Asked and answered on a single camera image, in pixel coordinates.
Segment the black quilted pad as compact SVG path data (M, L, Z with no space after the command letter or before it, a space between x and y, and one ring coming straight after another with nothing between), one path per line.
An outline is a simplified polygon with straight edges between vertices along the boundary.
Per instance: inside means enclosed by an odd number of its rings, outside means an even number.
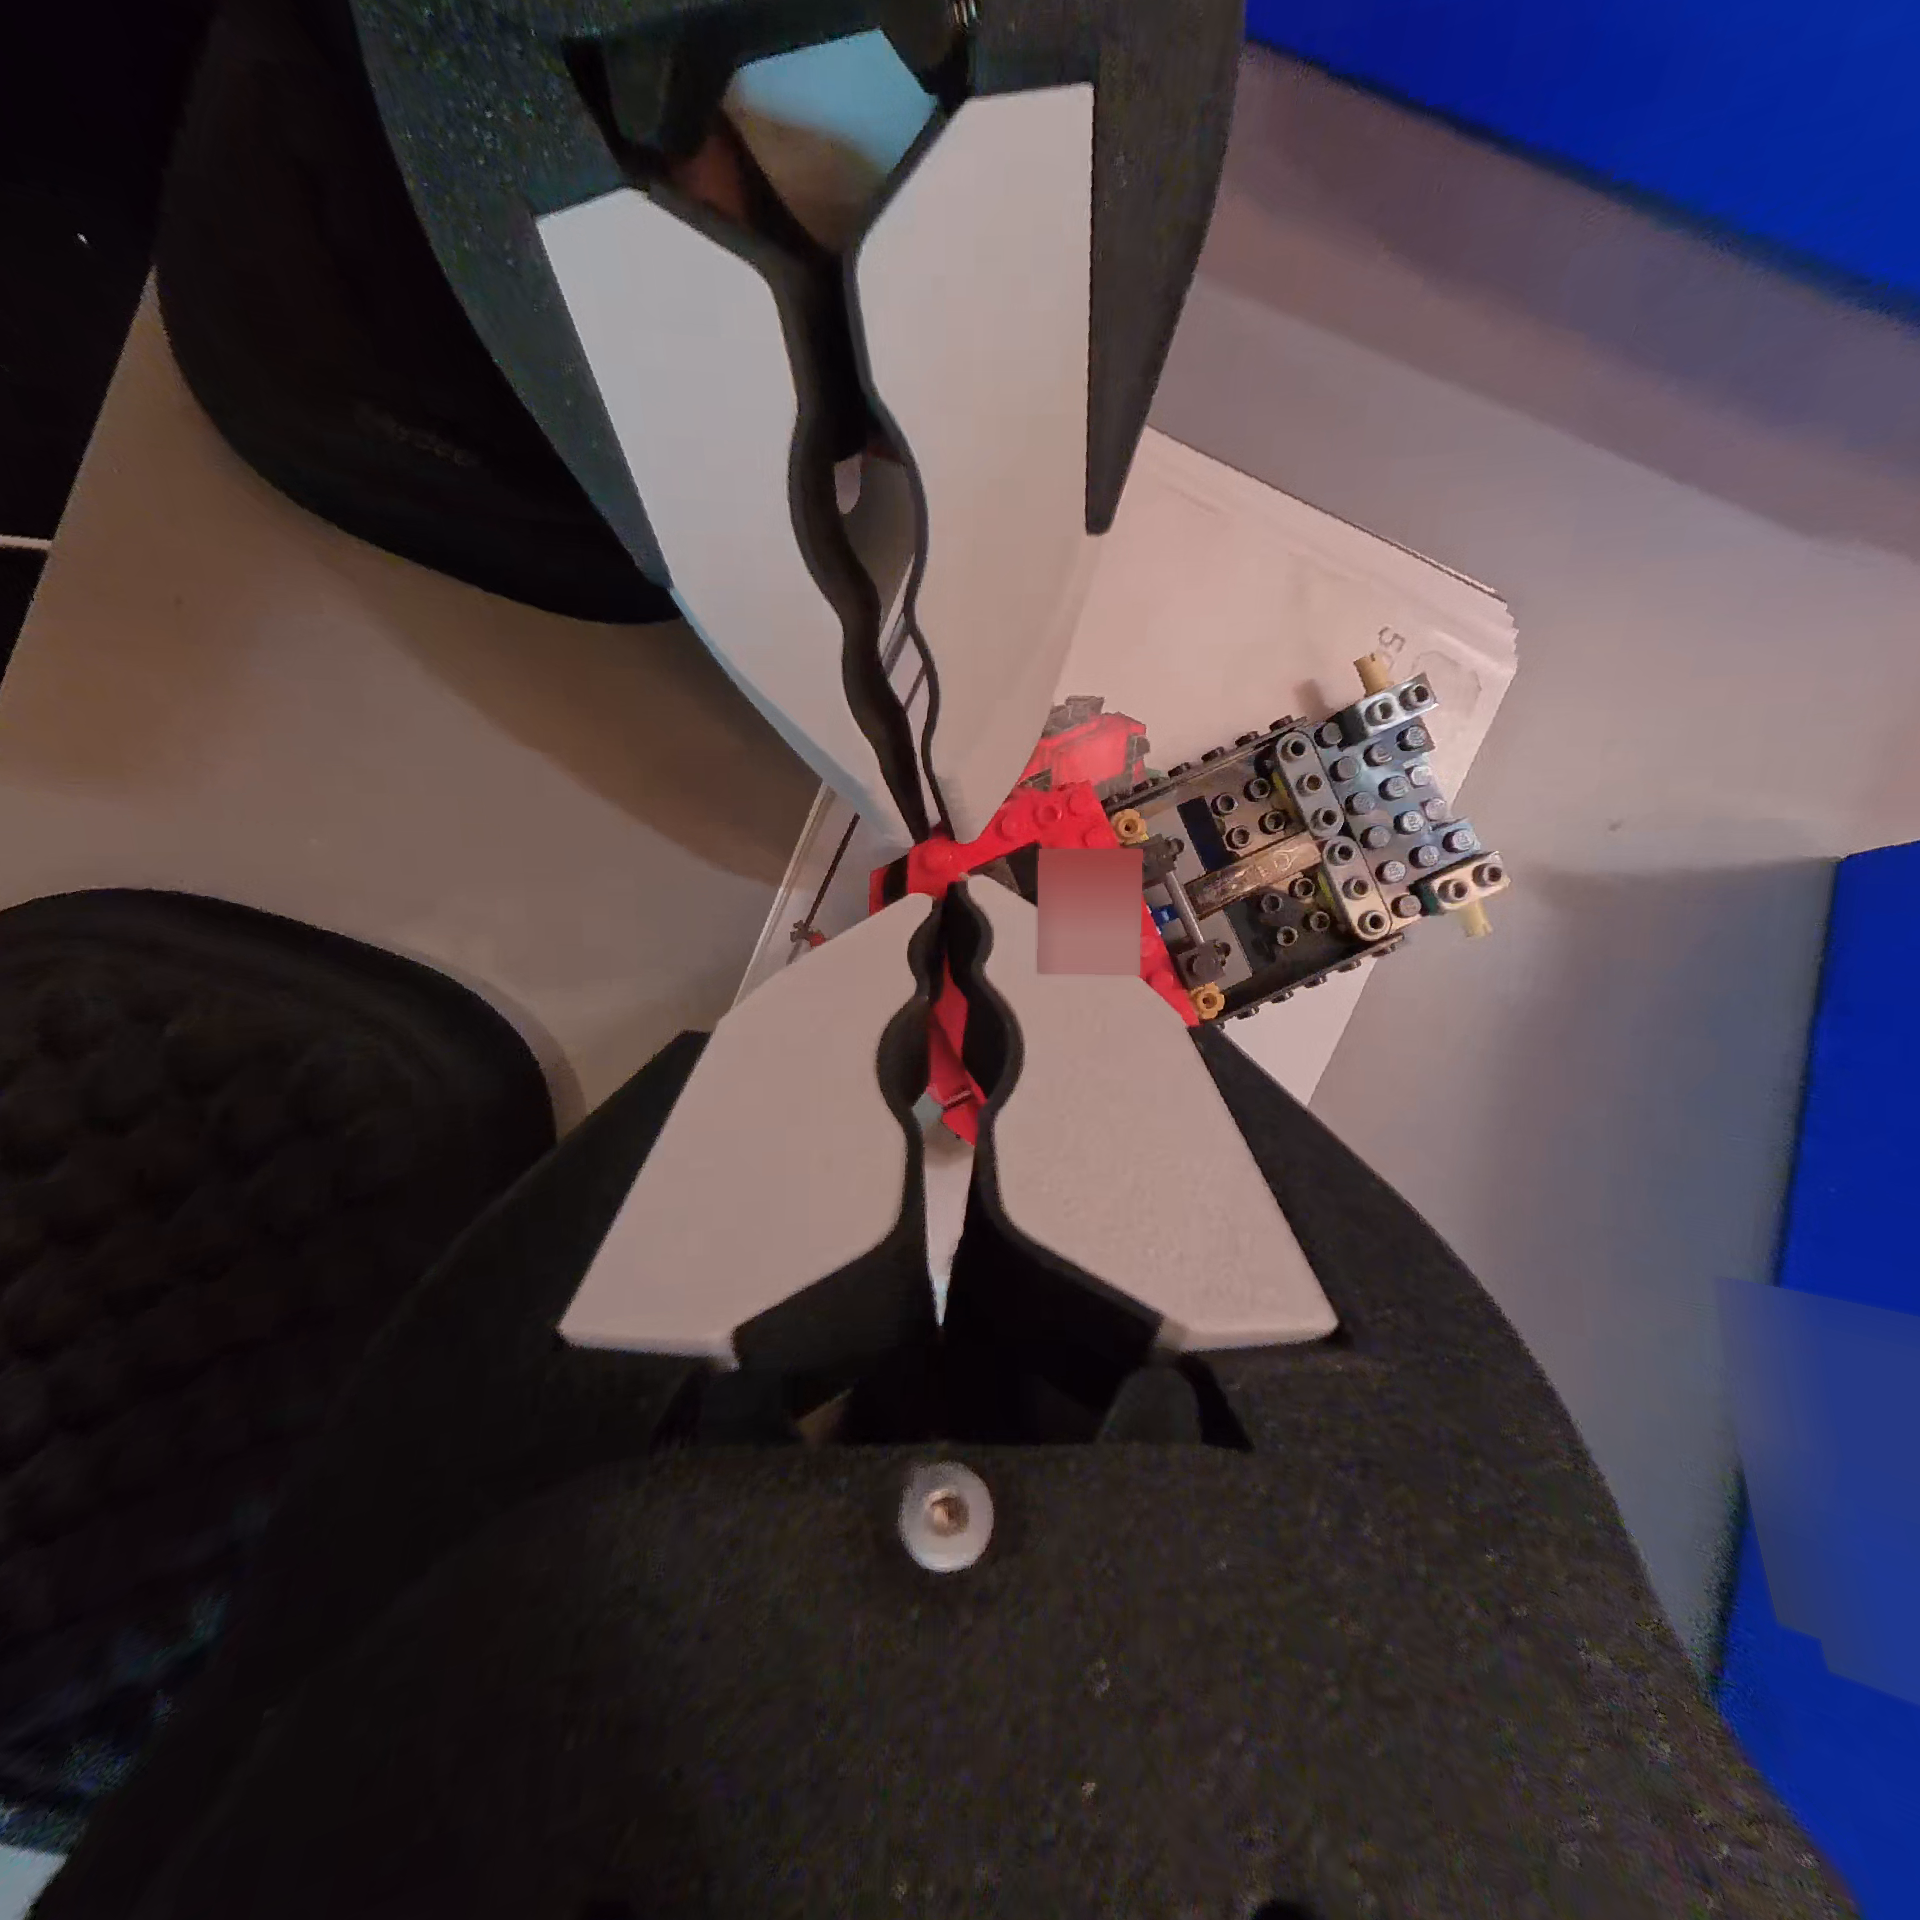
M126 1783L348 1372L554 1138L431 965L189 894L3 911L3 1847Z
M449 290L348 6L212 6L154 292L191 398L306 512L537 613L678 620Z

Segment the lego instruction booklet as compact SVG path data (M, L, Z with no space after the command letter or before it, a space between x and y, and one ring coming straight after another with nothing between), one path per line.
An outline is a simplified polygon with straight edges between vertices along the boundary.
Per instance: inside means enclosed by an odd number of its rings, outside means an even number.
M1147 725L1151 772L1170 772L1281 718L1353 707L1365 655L1439 671L1429 718L1439 780L1456 813L1502 853L1502 840L1467 816L1464 783L1515 681L1515 620L1503 599L1151 431L1118 531L1101 548L1050 711L1068 697L1101 697L1108 712ZM823 789L737 999L863 921L870 878L895 858L903 853L850 803ZM1293 1097L1308 1097L1381 958L1388 954L1213 1027Z

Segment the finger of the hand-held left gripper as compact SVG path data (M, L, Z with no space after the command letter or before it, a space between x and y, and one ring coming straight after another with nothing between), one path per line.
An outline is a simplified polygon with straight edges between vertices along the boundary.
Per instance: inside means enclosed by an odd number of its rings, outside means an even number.
M537 238L683 624L836 796L919 840L887 669L908 491L870 474L838 511L800 264L641 187L548 213Z
M870 397L921 497L925 775L955 840L1016 789L1092 585L1092 81L925 126L850 254Z

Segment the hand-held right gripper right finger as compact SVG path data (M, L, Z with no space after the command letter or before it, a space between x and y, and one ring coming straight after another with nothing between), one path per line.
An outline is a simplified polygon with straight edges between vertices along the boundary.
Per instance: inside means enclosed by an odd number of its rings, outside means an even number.
M1044 974L1040 914L945 894L984 1082L945 1333L1050 1381L1336 1328L1184 1014L1143 974Z

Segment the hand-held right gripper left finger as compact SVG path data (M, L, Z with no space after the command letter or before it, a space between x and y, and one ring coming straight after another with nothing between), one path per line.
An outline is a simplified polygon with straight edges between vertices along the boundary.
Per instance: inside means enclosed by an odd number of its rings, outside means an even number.
M925 1014L939 902L770 974L702 1049L562 1343L850 1386L929 1357Z

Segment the red and black lego car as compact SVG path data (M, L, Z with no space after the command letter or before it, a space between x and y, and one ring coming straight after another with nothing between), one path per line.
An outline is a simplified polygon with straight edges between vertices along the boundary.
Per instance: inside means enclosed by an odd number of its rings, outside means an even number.
M1356 676L1353 707L1281 718L1170 772L1151 772L1136 718L1068 697L991 829L882 865L870 914L985 878L1037 905L1040 853L1136 858L1136 970L1188 1027L1361 970L1420 921L1481 921L1508 870L1439 780L1439 671L1365 655Z

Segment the blue plastic bin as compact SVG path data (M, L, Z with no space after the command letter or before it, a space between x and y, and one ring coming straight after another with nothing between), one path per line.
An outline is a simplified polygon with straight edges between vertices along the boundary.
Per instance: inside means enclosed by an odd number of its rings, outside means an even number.
M1248 37L1915 312L1911 0L1257 0Z
M1746 1466L1716 1701L1864 1915L1920 1912L1920 848L1840 861L1780 1250L1716 1294Z

